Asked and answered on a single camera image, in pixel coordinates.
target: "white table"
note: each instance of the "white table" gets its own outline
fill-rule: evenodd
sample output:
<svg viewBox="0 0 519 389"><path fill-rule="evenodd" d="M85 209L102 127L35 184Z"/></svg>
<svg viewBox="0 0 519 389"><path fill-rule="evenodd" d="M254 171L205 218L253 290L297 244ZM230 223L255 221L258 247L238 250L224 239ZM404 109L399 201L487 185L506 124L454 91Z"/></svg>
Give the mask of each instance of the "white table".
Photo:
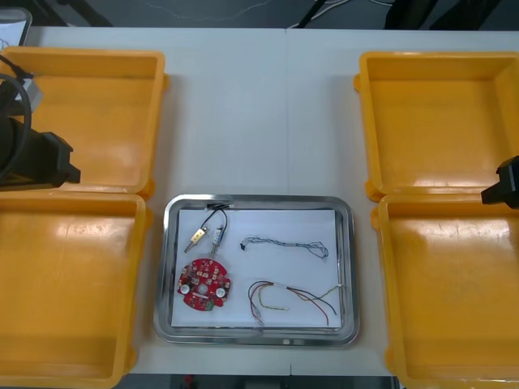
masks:
<svg viewBox="0 0 519 389"><path fill-rule="evenodd" d="M352 77L368 50L519 50L517 32L33 28L28 45L159 50L164 96L155 213L139 274L133 372L389 375L382 277L363 191ZM361 329L345 348L167 344L152 325L161 220L175 195L333 195L354 211Z"/></svg>

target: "metal tray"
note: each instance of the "metal tray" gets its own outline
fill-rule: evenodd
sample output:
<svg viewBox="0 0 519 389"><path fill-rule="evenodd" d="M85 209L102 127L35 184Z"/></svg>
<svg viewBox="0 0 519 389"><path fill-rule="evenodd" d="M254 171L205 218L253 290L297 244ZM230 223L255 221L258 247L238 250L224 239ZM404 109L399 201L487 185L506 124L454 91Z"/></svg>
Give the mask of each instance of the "metal tray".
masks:
<svg viewBox="0 0 519 389"><path fill-rule="evenodd" d="M340 288L341 326L329 327L172 327L173 296L176 285L178 215L182 209L205 209L229 204L233 210L334 210L336 213L337 283ZM350 207L333 197L283 195L181 195L165 209L164 238L157 283L154 323L157 334L175 343L262 344L300 346L342 346L358 334L358 297L354 252L354 226Z"/></svg>

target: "circular circuit board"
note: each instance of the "circular circuit board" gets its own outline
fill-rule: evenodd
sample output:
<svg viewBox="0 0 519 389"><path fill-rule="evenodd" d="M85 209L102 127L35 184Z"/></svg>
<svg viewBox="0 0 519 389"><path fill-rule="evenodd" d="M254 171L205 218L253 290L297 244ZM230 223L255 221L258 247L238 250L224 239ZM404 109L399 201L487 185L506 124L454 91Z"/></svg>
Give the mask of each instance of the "circular circuit board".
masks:
<svg viewBox="0 0 519 389"><path fill-rule="evenodd" d="M196 259L182 269L177 292L194 310L223 306L230 290L226 269L214 259Z"/></svg>

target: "capacitor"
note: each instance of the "capacitor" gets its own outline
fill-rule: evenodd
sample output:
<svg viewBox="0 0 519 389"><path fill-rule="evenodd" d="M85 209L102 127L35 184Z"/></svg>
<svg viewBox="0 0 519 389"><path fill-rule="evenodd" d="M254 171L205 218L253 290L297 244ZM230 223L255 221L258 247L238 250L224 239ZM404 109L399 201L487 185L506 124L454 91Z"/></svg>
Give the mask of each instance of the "capacitor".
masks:
<svg viewBox="0 0 519 389"><path fill-rule="evenodd" d="M181 294L188 294L190 291L189 285L184 284L180 287L180 293Z"/></svg>
<svg viewBox="0 0 519 389"><path fill-rule="evenodd" d="M225 296L225 289L223 289L223 288L218 288L218 289L217 289L217 297L222 298L222 297L224 297L224 296Z"/></svg>

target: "yellow bin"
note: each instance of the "yellow bin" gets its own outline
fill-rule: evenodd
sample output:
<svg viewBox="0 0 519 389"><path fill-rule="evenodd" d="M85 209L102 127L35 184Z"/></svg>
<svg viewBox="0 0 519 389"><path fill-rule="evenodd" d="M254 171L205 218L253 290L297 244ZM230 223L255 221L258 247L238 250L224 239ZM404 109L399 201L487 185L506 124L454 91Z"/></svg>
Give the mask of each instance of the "yellow bin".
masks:
<svg viewBox="0 0 519 389"><path fill-rule="evenodd" d="M59 190L151 197L167 86L162 53L9 47L2 54L33 73L43 92L32 128L54 132L74 148L81 183ZM2 63L0 71L10 69Z"/></svg>
<svg viewBox="0 0 519 389"><path fill-rule="evenodd" d="M388 368L409 389L519 385L519 212L478 194L385 196Z"/></svg>
<svg viewBox="0 0 519 389"><path fill-rule="evenodd" d="M0 194L0 386L110 388L135 363L136 194Z"/></svg>
<svg viewBox="0 0 519 389"><path fill-rule="evenodd" d="M519 212L484 206L519 154L517 53L365 53L362 104L388 368L409 388L519 385Z"/></svg>
<svg viewBox="0 0 519 389"><path fill-rule="evenodd" d="M479 193L519 155L517 53L365 53L367 195Z"/></svg>

